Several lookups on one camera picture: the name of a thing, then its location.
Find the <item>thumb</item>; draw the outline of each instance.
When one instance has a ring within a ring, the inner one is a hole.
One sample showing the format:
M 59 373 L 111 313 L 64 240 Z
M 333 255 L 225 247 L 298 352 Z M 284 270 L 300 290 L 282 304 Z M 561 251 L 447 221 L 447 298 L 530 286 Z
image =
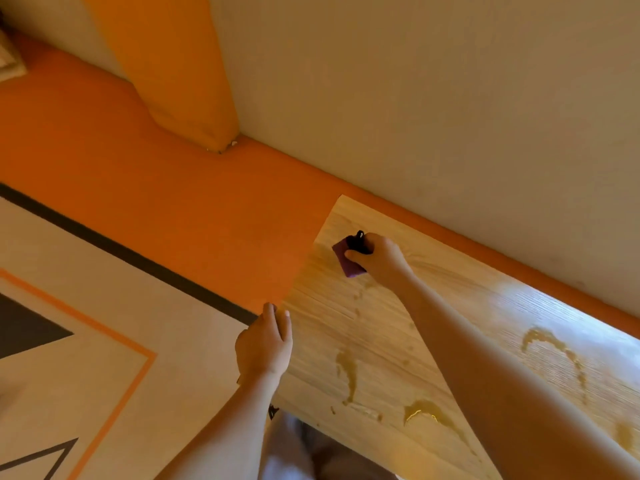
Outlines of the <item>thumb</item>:
M 370 256 L 366 254 L 359 253 L 354 250 L 347 250 L 344 252 L 344 257 L 346 257 L 349 261 L 353 261 L 361 265 L 363 268 L 367 268 L 365 265 L 369 261 Z

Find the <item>orange column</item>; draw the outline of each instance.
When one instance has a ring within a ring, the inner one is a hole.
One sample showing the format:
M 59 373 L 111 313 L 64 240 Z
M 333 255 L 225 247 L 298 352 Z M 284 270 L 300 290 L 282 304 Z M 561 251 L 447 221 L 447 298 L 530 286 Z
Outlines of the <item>orange column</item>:
M 84 0 L 156 122 L 224 150 L 238 134 L 208 0 Z

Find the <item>orange floor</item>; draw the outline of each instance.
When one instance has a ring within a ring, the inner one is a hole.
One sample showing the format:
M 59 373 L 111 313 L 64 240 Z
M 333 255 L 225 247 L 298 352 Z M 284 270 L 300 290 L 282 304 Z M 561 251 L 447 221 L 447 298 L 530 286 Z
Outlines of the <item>orange floor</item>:
M 0 84 L 0 178 L 258 312 L 346 194 L 640 338 L 612 306 L 250 138 L 219 155 L 156 126 L 130 83 L 25 36 Z

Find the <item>forearm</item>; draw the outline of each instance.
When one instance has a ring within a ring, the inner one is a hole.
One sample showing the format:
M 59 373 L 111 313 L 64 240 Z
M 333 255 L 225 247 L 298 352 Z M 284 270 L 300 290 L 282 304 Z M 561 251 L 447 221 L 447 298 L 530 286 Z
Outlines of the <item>forearm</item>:
M 416 277 L 393 291 L 506 479 L 638 478 L 632 457 Z
M 277 379 L 248 379 L 157 480 L 255 480 Z

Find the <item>black triangle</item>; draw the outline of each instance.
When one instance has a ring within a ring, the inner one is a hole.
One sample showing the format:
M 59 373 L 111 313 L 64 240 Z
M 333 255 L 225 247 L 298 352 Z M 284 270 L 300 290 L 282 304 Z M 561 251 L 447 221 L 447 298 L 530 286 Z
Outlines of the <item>black triangle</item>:
M 73 335 L 0 293 L 0 359 Z
M 7 461 L 6 463 L 0 465 L 0 472 L 2 472 L 3 470 L 8 470 L 9 468 L 17 467 L 18 465 L 27 463 L 28 461 L 36 460 L 37 458 L 50 455 L 52 453 L 55 453 L 56 451 L 61 451 L 62 453 L 58 457 L 58 460 L 53 464 L 53 467 L 49 470 L 49 473 L 47 473 L 47 475 L 43 478 L 43 480 L 50 480 L 53 474 L 56 473 L 56 470 L 60 468 L 60 465 L 62 465 L 62 462 L 71 451 L 71 448 L 73 448 L 76 444 L 76 441 L 78 441 L 78 438 L 60 443 L 59 445 L 52 446 L 51 448 L 36 451 L 36 453 L 31 453 L 30 455 L 23 456 L 22 458 L 18 458 L 17 460 Z

